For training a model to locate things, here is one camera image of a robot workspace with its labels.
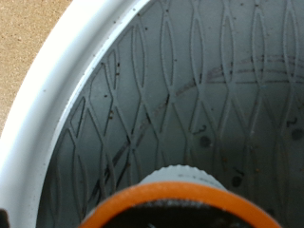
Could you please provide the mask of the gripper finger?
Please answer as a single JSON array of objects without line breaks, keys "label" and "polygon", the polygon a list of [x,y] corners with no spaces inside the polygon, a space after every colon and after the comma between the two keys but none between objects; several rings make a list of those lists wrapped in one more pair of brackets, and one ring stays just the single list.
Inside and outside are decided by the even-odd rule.
[{"label": "gripper finger", "polygon": [[4,209],[0,209],[0,228],[10,228],[8,213]]}]

